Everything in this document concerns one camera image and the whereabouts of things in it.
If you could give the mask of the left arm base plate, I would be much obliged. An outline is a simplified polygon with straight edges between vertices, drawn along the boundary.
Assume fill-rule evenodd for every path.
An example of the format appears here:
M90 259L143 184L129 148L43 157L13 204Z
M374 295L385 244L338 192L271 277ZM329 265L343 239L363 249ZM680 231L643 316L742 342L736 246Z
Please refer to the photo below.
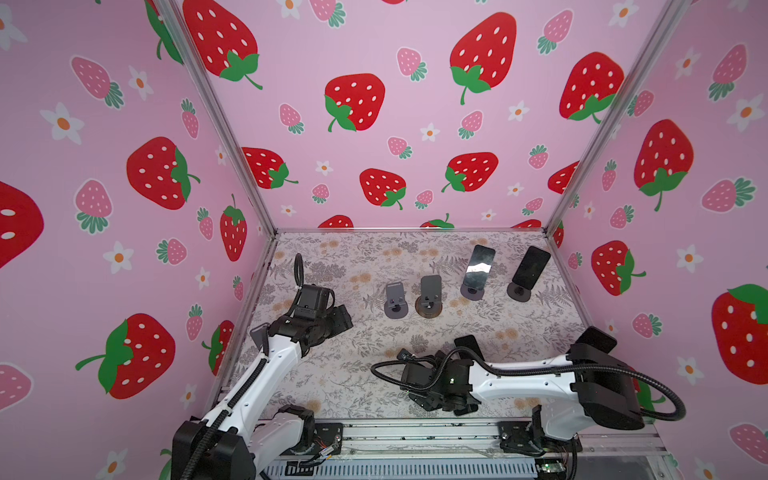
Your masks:
M344 424L324 422L307 425L301 420L291 421L287 427L281 427L269 441L282 456L311 457L319 455L326 448L332 454L341 452Z

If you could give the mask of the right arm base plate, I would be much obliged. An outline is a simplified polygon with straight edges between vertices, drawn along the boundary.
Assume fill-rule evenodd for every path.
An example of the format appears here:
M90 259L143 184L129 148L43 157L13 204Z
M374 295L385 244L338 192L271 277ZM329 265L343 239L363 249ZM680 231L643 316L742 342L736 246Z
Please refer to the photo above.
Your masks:
M548 453L581 453L579 440L569 441L548 437L543 428L528 421L502 421L497 424L500 439L499 448L504 453L528 457L542 457Z

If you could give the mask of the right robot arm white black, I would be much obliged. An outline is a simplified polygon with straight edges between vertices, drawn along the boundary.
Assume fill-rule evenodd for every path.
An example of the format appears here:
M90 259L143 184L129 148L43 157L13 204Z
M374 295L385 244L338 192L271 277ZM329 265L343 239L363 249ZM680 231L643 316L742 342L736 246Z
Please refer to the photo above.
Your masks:
M545 402L532 410L534 430L563 441L592 426L634 431L645 425L630 376L592 370L501 376L480 365L484 357L474 336L454 345L470 351L453 356L440 350L404 367L403 389L426 411L462 416L492 400L537 397Z

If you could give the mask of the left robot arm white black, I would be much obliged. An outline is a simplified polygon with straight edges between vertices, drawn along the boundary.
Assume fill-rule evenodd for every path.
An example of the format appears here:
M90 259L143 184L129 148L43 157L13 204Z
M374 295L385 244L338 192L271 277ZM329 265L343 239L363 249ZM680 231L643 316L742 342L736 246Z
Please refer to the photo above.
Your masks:
M255 360L226 396L197 421L176 431L172 479L258 479L284 451L313 444L314 413L288 405L270 420L261 415L280 382L311 348L353 327L344 305L314 318L283 315L251 330L260 347Z

